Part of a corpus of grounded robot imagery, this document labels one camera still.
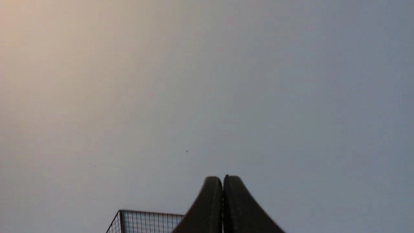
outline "wire mesh fence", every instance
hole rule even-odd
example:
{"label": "wire mesh fence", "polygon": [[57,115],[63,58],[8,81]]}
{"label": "wire mesh fence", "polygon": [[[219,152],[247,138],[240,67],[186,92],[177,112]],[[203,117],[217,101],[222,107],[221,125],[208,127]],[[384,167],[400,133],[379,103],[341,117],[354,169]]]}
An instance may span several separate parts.
{"label": "wire mesh fence", "polygon": [[106,233],[170,233],[183,217],[180,214],[120,210]]}
{"label": "wire mesh fence", "polygon": [[106,233],[123,233],[121,228],[121,212],[118,211]]}

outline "metal grid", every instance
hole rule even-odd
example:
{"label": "metal grid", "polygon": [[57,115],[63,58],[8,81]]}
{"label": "metal grid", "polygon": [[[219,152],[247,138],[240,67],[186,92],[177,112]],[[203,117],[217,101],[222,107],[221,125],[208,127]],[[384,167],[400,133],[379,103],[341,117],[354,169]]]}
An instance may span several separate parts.
{"label": "metal grid", "polygon": [[118,211],[106,233],[122,233],[121,214]]}
{"label": "metal grid", "polygon": [[106,233],[170,233],[184,215],[120,210]]}

